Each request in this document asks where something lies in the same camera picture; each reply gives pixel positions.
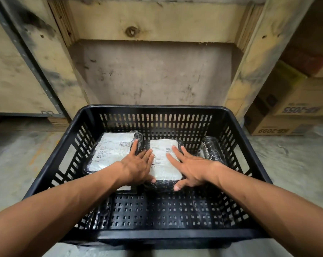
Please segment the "person's right hand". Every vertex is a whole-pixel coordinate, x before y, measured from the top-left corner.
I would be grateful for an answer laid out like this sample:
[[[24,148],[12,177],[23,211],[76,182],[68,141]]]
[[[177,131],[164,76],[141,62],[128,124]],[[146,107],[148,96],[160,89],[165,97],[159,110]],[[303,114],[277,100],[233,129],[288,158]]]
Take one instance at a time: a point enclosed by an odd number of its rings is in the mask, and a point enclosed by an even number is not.
[[[172,155],[166,153],[166,157],[172,164]],[[183,176],[188,179],[188,187],[195,187],[205,182],[213,181],[226,166],[218,161],[211,161],[192,155],[190,164],[172,164]]]

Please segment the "person's left hand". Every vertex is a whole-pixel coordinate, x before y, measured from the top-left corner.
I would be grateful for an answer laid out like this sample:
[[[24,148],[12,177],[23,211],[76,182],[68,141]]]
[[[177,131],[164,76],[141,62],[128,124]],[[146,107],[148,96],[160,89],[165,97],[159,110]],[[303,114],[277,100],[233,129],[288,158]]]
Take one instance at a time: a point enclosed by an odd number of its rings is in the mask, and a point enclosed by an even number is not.
[[[120,161],[119,185],[135,186],[144,183],[144,177],[147,174],[150,174],[151,165],[155,157],[151,150],[151,164],[144,163],[144,151],[141,151],[136,157],[130,156],[129,152],[128,155]]]

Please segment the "small black-wrapped parcel white label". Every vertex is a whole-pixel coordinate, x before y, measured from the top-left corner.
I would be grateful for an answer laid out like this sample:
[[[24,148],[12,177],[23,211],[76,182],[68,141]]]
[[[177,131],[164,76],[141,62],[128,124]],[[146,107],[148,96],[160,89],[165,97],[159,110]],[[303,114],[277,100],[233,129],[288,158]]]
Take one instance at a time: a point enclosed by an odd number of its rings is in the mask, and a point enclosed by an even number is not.
[[[183,141],[178,139],[151,139],[145,143],[145,149],[152,149],[152,153],[155,155],[149,174],[156,179],[155,183],[144,183],[146,191],[170,193],[173,191],[174,185],[184,178],[166,156],[169,153],[176,161],[180,161],[172,151],[172,147],[175,146],[181,151],[183,145]]]

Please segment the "person's left forearm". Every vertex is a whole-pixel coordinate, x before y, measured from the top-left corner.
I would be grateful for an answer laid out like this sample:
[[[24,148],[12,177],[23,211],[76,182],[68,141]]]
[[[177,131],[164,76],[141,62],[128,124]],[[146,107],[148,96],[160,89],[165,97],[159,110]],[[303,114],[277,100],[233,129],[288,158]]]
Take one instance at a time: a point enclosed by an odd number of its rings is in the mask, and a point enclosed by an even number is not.
[[[47,189],[0,212],[0,257],[42,257],[96,204],[128,184],[123,163]]]

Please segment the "person's right forearm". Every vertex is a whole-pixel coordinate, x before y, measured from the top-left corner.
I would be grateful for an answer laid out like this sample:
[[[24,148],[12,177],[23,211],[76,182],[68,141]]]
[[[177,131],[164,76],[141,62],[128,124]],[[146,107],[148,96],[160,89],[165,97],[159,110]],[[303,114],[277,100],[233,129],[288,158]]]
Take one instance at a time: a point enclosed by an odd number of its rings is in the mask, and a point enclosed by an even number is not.
[[[295,257],[323,257],[323,208],[281,187],[215,163],[213,183]]]

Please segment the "large black-wrapped parcel white label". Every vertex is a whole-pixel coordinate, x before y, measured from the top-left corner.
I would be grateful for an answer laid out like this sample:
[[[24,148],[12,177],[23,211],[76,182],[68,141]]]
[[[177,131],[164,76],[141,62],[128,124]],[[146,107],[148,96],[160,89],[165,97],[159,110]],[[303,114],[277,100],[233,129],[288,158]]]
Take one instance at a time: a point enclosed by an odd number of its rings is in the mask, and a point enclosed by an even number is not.
[[[83,174],[88,175],[121,161],[131,151],[133,142],[138,140],[135,155],[144,148],[144,136],[133,130],[126,133],[104,132],[97,140],[83,164]]]

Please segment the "black plastic vented crate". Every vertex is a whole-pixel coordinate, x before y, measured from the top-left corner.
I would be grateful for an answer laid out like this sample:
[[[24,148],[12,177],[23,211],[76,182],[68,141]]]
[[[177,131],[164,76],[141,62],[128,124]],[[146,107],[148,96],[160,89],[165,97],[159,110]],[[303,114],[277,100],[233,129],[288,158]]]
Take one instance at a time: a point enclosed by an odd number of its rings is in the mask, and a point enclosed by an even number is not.
[[[182,140],[193,155],[205,136],[216,137],[227,165],[272,183],[234,114],[221,106],[88,105],[81,108],[25,194],[83,176],[83,166],[103,132],[139,131],[144,139]],[[212,184],[179,192],[116,192],[87,213],[61,242],[105,244],[113,250],[220,248],[270,236]]]

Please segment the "black-wrapped parcel standing edgewise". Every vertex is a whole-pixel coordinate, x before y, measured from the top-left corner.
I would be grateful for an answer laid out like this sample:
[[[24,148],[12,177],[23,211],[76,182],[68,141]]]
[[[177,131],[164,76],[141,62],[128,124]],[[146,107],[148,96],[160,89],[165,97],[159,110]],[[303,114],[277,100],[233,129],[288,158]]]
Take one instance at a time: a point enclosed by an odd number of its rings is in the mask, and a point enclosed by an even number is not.
[[[202,138],[196,156],[228,165],[218,139],[213,136]]]

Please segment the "low brown cardboard box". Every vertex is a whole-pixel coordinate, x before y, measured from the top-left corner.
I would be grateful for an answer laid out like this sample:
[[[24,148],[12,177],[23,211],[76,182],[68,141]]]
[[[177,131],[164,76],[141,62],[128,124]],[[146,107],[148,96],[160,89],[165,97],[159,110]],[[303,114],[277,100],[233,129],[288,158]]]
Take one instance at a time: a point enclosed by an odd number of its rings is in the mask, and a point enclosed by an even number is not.
[[[323,117],[274,116],[266,104],[256,97],[244,120],[246,129],[254,136],[303,136],[322,123]]]

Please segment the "brown cardboard box yellow-green side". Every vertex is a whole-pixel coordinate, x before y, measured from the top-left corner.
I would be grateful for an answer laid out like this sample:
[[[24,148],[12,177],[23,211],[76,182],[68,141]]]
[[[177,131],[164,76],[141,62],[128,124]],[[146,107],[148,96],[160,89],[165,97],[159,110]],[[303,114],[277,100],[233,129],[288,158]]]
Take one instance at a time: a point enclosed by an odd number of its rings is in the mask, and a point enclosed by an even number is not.
[[[281,60],[257,97],[272,115],[323,116],[323,78],[308,77]]]

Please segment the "plywood crate panel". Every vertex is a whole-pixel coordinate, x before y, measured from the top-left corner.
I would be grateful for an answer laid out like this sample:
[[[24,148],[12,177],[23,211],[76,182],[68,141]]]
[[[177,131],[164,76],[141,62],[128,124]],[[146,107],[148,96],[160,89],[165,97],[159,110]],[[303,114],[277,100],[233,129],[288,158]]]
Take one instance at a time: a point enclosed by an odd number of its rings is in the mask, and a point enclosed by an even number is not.
[[[0,25],[0,113],[58,114],[55,106]]]

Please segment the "cardboard box red side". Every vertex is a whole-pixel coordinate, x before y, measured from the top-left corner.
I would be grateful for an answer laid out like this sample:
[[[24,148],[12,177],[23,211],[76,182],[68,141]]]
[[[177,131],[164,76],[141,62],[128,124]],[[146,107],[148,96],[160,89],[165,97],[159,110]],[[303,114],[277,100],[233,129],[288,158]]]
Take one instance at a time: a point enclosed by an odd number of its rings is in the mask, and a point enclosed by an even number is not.
[[[315,0],[281,55],[300,72],[323,78],[323,0]]]

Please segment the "large wooden plywood frame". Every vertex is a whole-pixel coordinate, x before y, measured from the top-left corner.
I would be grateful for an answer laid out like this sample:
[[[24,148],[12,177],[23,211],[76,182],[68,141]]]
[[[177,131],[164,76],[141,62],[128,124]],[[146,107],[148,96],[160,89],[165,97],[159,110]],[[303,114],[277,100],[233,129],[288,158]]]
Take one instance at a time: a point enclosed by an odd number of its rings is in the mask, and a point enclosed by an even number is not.
[[[313,1],[0,0],[66,117],[221,105],[239,121]]]

